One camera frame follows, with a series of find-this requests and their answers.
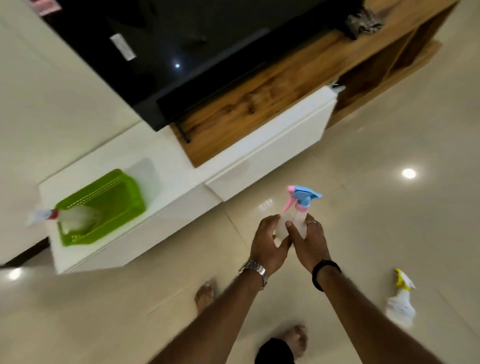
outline wristwatch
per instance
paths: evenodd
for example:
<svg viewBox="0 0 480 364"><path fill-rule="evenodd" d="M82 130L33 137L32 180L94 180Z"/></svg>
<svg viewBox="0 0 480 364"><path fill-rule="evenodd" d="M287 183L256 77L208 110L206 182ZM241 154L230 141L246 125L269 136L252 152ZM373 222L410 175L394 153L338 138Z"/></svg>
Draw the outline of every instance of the wristwatch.
<svg viewBox="0 0 480 364"><path fill-rule="evenodd" d="M260 274L260 276L262 276L262 280L264 281L264 285L262 286L262 289L260 289L260 290L263 290L265 288L265 285L267 284L267 279L268 279L267 272L266 272L265 268L263 266L261 266L259 263L255 262L254 260L249 260L248 262L246 262L243 265L242 268L240 268L239 275L242 274L244 271L246 271L248 269L252 269L252 270L258 272L258 274Z"/></svg>

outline glossy floor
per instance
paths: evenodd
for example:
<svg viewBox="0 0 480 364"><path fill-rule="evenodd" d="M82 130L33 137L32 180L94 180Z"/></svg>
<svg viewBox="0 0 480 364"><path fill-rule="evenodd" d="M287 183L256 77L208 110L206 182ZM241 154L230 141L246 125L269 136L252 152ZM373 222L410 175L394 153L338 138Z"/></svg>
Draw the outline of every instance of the glossy floor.
<svg viewBox="0 0 480 364"><path fill-rule="evenodd" d="M271 174L124 268L55 276L45 252L0 272L0 362L145 363L246 260L287 184L324 194L311 213L332 257L379 307L399 267L417 290L411 334L446 362L480 362L480 6L464 0L432 62L329 129ZM402 175L415 170L415 178ZM304 323L303 363L359 363L326 298L292 251L258 296L228 360L253 363L272 333Z"/></svg>

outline label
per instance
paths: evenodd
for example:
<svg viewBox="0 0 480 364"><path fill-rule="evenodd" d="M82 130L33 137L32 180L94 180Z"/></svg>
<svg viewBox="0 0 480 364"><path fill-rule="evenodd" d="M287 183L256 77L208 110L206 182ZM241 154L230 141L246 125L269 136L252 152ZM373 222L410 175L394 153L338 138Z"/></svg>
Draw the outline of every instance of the label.
<svg viewBox="0 0 480 364"><path fill-rule="evenodd" d="M120 51L121 55L127 61L131 61L137 58L137 56L135 55L133 50L130 48L130 46L128 45L127 41L125 40L122 34L120 33L114 34L110 37L110 39L113 42L113 44L115 44L117 49Z"/></svg>
<svg viewBox="0 0 480 364"><path fill-rule="evenodd" d="M60 4L55 0L30 0L30 5L40 16L61 10Z"/></svg>

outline black tv screen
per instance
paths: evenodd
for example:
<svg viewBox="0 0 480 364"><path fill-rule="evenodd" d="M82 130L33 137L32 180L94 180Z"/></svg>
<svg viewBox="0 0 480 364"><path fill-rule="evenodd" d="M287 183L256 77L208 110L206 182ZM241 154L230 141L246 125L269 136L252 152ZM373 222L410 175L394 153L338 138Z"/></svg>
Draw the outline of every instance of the black tv screen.
<svg viewBox="0 0 480 364"><path fill-rule="evenodd" d="M361 0L57 0L44 20L155 130Z"/></svg>

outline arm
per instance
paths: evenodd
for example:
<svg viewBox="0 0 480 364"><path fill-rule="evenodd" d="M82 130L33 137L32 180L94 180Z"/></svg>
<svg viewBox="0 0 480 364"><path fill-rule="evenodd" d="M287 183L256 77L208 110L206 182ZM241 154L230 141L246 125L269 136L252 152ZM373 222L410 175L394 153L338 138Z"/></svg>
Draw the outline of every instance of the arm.
<svg viewBox="0 0 480 364"><path fill-rule="evenodd" d="M308 215L307 221L314 221ZM300 262L310 272L322 260L331 260L320 223L307 227L303 239L292 223L287 229ZM336 268L326 266L316 277L363 364L441 362L411 336L388 320Z"/></svg>
<svg viewBox="0 0 480 364"><path fill-rule="evenodd" d="M268 276L283 265L289 248L289 239L279 248L275 246L273 232L279 219L279 215L264 218L252 242L250 259L261 264ZM238 276L150 364L225 363L262 286L262 277L256 271L247 270Z"/></svg>

